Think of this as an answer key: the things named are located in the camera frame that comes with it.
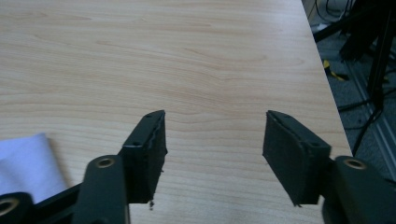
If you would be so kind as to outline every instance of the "gray carpet floor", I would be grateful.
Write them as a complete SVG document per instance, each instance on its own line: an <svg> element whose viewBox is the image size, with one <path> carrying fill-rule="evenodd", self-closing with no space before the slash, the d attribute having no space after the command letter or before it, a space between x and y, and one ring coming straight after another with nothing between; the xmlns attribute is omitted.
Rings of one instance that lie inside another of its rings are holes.
<svg viewBox="0 0 396 224"><path fill-rule="evenodd" d="M329 4L332 8L345 7L342 1L337 1L338 6L332 5L331 2L334 1L330 1ZM326 13L325 3L318 6L322 18L316 15L310 21L313 33L317 31L318 24L327 23L325 20L336 21L335 17ZM320 58L330 62L331 70L336 74L346 74L349 77L348 81L340 81L332 76L327 76L337 106L350 105L368 99L365 86L370 75L373 58L364 55L357 62L343 62L339 50L346 40L347 36L335 34L317 43ZM395 43L396 41L393 41L394 51L396 51ZM387 70L393 69L396 69L396 63L389 63ZM389 81L383 85L384 92L396 88L396 72L389 73L387 78ZM340 113L351 148L355 146L361 126L364 125L373 110L374 107L367 104ZM396 92L387 95L382 114L368 128L356 155L357 158L370 162L384 178L393 180L396 180L396 148L392 147L396 145L395 133Z"/></svg>

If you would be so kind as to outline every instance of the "folded cloth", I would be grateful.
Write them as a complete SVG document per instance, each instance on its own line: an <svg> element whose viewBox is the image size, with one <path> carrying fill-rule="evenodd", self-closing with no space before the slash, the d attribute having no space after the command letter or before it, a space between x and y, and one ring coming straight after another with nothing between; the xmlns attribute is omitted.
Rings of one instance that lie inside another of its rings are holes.
<svg viewBox="0 0 396 224"><path fill-rule="evenodd" d="M27 192L39 203L65 189L44 133L0 141L0 195Z"/></svg>

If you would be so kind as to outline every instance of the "light wood tabletop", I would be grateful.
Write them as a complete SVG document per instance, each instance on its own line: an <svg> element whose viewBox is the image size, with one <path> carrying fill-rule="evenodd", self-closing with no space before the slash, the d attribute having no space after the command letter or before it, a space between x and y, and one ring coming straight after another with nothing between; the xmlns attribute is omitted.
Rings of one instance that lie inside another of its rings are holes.
<svg viewBox="0 0 396 224"><path fill-rule="evenodd" d="M133 223L320 223L262 156L265 112L349 146L300 0L0 0L0 138L46 133L68 186L164 109L155 206Z"/></svg>

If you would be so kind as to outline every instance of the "wood grain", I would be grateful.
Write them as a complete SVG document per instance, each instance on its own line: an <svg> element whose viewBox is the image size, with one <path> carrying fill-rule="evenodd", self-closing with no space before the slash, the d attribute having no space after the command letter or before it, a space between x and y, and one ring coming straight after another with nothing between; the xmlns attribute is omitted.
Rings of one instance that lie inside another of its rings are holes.
<svg viewBox="0 0 396 224"><path fill-rule="evenodd" d="M262 157L265 112L349 154L302 3L0 0L0 138L47 134L69 186L165 109L154 211L133 223L320 223Z"/></svg>

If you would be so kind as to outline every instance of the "white towel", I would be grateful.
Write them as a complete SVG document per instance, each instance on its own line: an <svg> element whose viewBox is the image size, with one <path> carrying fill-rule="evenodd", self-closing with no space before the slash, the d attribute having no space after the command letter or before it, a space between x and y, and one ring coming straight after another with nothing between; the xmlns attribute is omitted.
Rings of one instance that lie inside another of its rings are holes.
<svg viewBox="0 0 396 224"><path fill-rule="evenodd" d="M0 141L0 195L27 192L39 203L65 189L44 133Z"/></svg>

